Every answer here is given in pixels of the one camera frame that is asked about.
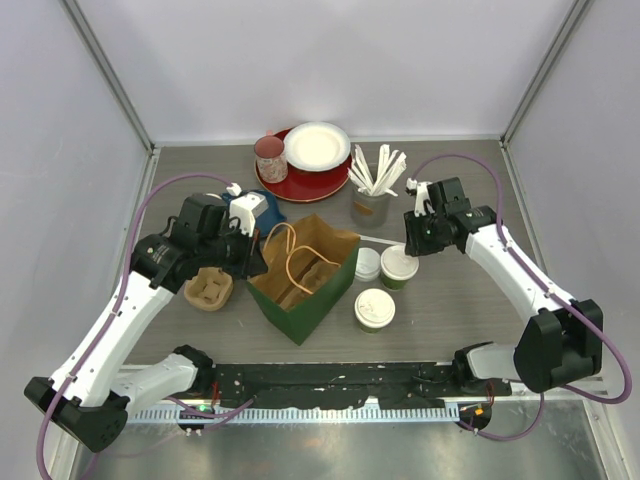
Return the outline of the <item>green brown paper bag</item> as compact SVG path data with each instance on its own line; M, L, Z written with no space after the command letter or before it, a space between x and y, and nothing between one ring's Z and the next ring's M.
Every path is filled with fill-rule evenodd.
M266 319L297 345L301 345L351 287L356 269L360 236L335 229L311 214L293 224L279 223L262 246L268 272L249 281L248 289ZM303 303L289 311L280 306L292 275L302 274L321 260L339 264L333 277Z

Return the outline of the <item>stack of white lids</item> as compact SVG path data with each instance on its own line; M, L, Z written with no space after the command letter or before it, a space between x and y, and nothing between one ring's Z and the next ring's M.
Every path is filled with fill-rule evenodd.
M381 256L369 247L361 247L358 250L355 279L361 282L376 280L381 272Z

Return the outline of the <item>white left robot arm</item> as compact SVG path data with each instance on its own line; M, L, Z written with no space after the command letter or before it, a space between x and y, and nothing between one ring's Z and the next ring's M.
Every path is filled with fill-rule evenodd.
M150 322L200 269L219 268L235 280L267 272L256 226L267 208L254 192L230 202L214 194L186 198L163 231L135 244L118 289L79 347L50 377L32 378L25 396L93 453L156 402L176 393L205 397L215 366L188 345L136 374L117 374Z

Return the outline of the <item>white cup lid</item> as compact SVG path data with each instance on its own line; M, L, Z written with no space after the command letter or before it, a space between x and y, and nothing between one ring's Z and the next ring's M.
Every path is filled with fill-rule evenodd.
M358 322L388 325L396 312L393 298L384 290L370 288L362 291L354 302L354 314Z
M419 270L420 261L417 257L405 253L402 245L393 245L386 248L381 254L382 272L391 280L408 281Z

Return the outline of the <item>green paper coffee cup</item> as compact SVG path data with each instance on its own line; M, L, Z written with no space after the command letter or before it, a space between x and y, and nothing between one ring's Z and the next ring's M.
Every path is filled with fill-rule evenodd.
M358 322L358 326L363 332L367 334L377 334L383 331L388 326L388 324L387 323L367 324L367 323Z

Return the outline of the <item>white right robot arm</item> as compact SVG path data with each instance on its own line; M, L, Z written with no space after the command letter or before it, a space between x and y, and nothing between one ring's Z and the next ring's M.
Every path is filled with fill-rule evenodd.
M604 315L592 300L577 301L551 281L513 241L489 206L472 206L459 178L430 183L410 179L415 205L404 215L405 253L427 256L456 247L476 262L516 309L524 330L514 346L484 342L454 354L451 380L472 395L489 379L519 380L535 393L562 387L600 372Z

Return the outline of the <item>blue shell-shaped dish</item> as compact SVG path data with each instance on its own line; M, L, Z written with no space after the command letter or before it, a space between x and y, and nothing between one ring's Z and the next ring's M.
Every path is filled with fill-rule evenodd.
M259 231L261 239L265 239L274 226L286 221L286 217L280 212L276 197L271 192L263 189L243 190L241 196L244 195L254 195L261 200L253 211L254 227ZM229 206L235 199L235 196L228 192L221 193L220 197ZM229 210L229 216L231 218L237 217L242 229L248 227L247 213L243 213L238 207L230 206Z

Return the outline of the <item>cardboard cup carrier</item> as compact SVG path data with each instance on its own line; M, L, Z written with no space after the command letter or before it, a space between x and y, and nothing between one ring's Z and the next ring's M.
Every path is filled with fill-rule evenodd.
M220 268L201 268L196 276L186 282L184 297L196 309L214 312L227 303L233 286L233 278Z
M292 275L292 271L288 270L287 275L290 277L291 286L285 291L280 306L289 311L308 300L338 272L339 268L339 264L317 260L297 276Z

